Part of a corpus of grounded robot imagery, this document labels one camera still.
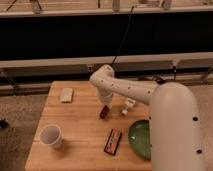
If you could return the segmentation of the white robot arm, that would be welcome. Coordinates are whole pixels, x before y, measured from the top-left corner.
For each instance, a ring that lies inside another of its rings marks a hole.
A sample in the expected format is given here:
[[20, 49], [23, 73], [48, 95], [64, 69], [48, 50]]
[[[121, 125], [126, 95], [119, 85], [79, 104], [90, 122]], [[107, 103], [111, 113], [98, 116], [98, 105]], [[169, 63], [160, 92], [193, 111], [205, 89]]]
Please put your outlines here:
[[104, 103], [117, 93], [149, 106], [152, 171], [207, 171], [198, 103], [187, 86], [117, 79], [109, 65], [90, 82]]

